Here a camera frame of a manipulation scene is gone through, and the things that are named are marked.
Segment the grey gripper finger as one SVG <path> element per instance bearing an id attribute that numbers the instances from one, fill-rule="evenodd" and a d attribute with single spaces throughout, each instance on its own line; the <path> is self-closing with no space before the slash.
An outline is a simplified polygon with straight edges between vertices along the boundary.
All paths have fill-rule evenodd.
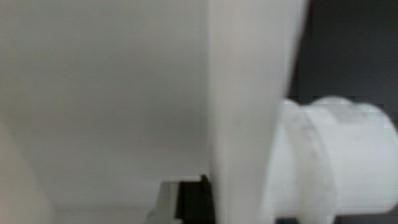
<path id="1" fill-rule="evenodd" d="M 206 176 L 177 185 L 174 217 L 181 224 L 215 224 L 213 192 Z"/>

